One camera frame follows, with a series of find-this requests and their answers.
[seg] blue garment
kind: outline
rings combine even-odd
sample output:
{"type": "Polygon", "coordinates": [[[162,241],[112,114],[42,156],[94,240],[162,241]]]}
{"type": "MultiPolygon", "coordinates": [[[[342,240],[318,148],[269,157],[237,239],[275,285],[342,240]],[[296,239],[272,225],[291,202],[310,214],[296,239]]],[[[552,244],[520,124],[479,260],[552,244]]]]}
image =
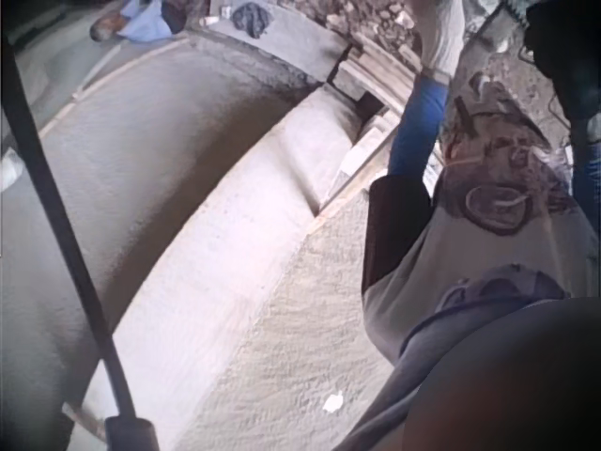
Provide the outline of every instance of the blue garment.
{"type": "Polygon", "coordinates": [[[131,20],[117,34],[134,42],[152,42],[173,36],[171,28],[162,17],[162,1],[152,0],[142,7],[139,0],[131,0],[121,14],[131,20]]]}
{"type": "Polygon", "coordinates": [[[597,235],[601,235],[601,143],[574,147],[572,193],[597,235]]]}
{"type": "Polygon", "coordinates": [[[413,92],[394,138],[388,173],[422,179],[444,119],[449,88],[424,75],[415,79],[413,92]]]}

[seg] curved concrete wall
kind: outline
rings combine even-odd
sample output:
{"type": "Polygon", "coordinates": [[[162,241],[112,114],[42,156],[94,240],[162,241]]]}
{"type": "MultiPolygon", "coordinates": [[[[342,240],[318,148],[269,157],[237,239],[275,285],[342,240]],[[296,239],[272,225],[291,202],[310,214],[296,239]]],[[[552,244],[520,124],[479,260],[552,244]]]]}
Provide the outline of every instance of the curved concrete wall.
{"type": "MultiPolygon", "coordinates": [[[[301,245],[360,128],[320,88],[227,173],[136,294],[115,340],[141,416],[174,449],[301,245]]],[[[116,413],[104,368],[85,408],[116,413]]],[[[69,450],[90,449],[76,428],[69,450]]]]}
{"type": "MultiPolygon", "coordinates": [[[[67,41],[63,63],[89,63],[79,29],[81,46],[67,41]]],[[[114,325],[220,178],[307,92],[289,67],[204,38],[119,76],[48,133],[47,157],[114,325]]],[[[64,449],[72,423],[61,405],[83,399],[96,346],[26,174],[3,193],[2,215],[5,439],[64,449]]]]}

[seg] graphic t-shirt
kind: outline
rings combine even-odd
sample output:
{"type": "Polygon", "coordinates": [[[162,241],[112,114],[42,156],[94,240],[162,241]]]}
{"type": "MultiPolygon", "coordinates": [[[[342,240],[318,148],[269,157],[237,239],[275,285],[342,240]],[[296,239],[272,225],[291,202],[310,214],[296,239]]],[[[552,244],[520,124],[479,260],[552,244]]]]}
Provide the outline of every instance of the graphic t-shirt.
{"type": "Polygon", "coordinates": [[[370,188],[364,323],[394,370],[337,450],[399,449],[420,384],[471,332],[535,303],[599,295],[599,239],[561,155],[500,84],[458,102],[432,201],[416,179],[370,188]]]}

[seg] printed design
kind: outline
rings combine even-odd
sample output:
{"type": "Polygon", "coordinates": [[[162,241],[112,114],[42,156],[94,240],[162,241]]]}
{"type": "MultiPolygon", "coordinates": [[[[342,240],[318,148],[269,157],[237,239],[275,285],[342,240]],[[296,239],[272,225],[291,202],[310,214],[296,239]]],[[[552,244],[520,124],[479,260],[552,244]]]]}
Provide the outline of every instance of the printed design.
{"type": "Polygon", "coordinates": [[[467,303],[516,297],[559,300],[571,296],[548,274],[512,264],[488,270],[475,279],[457,281],[444,293],[436,311],[467,303]]]}
{"type": "Polygon", "coordinates": [[[499,236],[574,210],[562,156],[500,84],[470,87],[447,129],[438,205],[499,236]]]}

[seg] cement surface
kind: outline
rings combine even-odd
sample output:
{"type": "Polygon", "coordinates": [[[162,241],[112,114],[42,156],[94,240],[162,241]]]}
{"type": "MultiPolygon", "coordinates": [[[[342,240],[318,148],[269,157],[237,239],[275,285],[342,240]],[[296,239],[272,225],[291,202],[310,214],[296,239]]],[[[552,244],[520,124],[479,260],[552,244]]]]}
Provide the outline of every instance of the cement surface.
{"type": "MultiPolygon", "coordinates": [[[[136,294],[115,341],[163,451],[175,449],[260,318],[359,128],[346,100],[316,90],[227,173],[136,294]]],[[[116,413],[102,367],[85,408],[116,413]]],[[[78,440],[69,446],[80,449],[78,440]]]]}
{"type": "MultiPolygon", "coordinates": [[[[69,67],[87,64],[70,45],[69,67]]],[[[223,174],[307,93],[269,58],[196,45],[122,75],[43,143],[113,325],[223,174]]],[[[15,449],[65,449],[70,421],[60,408],[81,402],[96,347],[26,174],[3,193],[2,209],[5,437],[15,449]]]]}
{"type": "MultiPolygon", "coordinates": [[[[247,2],[232,2],[232,10],[244,3],[247,2]]],[[[347,41],[296,11],[262,0],[255,3],[266,8],[273,18],[259,39],[251,38],[246,31],[237,30],[233,23],[227,20],[220,20],[210,29],[246,42],[302,70],[319,82],[326,82],[348,47],[347,41]]]]}
{"type": "Polygon", "coordinates": [[[362,324],[366,218],[360,194],[302,244],[177,451],[328,450],[355,425],[392,370],[362,324]]]}
{"type": "MultiPolygon", "coordinates": [[[[71,10],[64,20],[42,32],[17,54],[27,100],[39,128],[69,100],[78,84],[114,42],[94,42],[89,27],[107,8],[71,10]]],[[[4,121],[2,137],[9,128],[4,121]]]]}

